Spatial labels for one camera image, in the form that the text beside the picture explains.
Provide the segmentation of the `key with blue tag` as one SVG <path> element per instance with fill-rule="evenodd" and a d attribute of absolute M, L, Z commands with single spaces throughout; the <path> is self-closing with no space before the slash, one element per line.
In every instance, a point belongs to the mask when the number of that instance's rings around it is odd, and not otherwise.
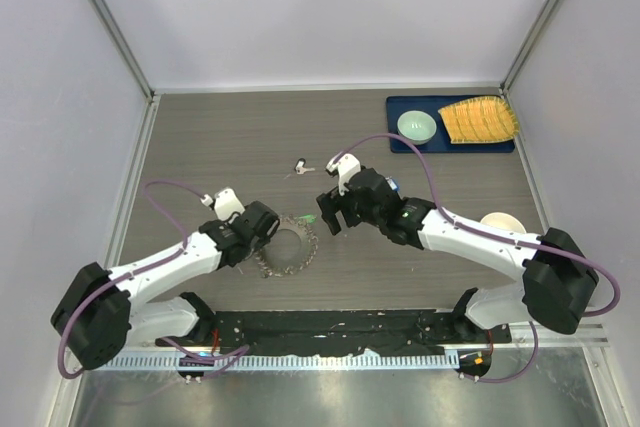
<path fill-rule="evenodd" d="M 399 186 L 398 186 L 397 182 L 392 177 L 388 177 L 387 178 L 387 183 L 389 184 L 390 188 L 394 192 L 398 192 L 399 191 Z"/>

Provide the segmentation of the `metal disc with keyrings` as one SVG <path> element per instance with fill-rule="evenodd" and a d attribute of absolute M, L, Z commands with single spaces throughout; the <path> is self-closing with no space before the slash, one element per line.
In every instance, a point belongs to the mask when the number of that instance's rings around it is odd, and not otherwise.
<path fill-rule="evenodd" d="M 255 254 L 263 278 L 296 275 L 311 264 L 318 250 L 312 224 L 291 215 L 280 218 L 271 241 Z"/>

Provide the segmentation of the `key with green tag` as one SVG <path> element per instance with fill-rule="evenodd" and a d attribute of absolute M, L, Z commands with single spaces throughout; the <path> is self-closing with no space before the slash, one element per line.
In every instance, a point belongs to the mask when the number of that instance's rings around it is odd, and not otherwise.
<path fill-rule="evenodd" d="M 307 214 L 307 215 L 300 216 L 299 220 L 305 223 L 311 224 L 317 220 L 317 216 L 313 214 Z"/>

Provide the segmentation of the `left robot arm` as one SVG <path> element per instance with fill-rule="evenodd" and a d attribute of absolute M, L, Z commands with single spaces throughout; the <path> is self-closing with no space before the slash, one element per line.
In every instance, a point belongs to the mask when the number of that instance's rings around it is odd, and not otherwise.
<path fill-rule="evenodd" d="M 189 279 L 234 267 L 267 245 L 280 218 L 254 201 L 242 211 L 201 225 L 175 246 L 127 265 L 82 267 L 51 316 L 61 337 L 58 366 L 71 351 L 82 370 L 102 367 L 126 346 L 174 341 L 212 342 L 216 317 L 197 294 L 157 298 Z"/>

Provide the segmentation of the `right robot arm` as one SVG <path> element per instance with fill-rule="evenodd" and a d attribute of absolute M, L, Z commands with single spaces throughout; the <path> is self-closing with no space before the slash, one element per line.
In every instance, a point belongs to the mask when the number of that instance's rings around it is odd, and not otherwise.
<path fill-rule="evenodd" d="M 599 278 L 577 261 L 580 252 L 563 231 L 517 234 L 440 212 L 425 199 L 402 197 L 372 168 L 362 168 L 316 202 L 331 234 L 362 223 L 397 245 L 444 252 L 493 269 L 511 284 L 470 288 L 455 305 L 451 327 L 472 342 L 486 330 L 533 321 L 564 335 L 576 332 Z"/>

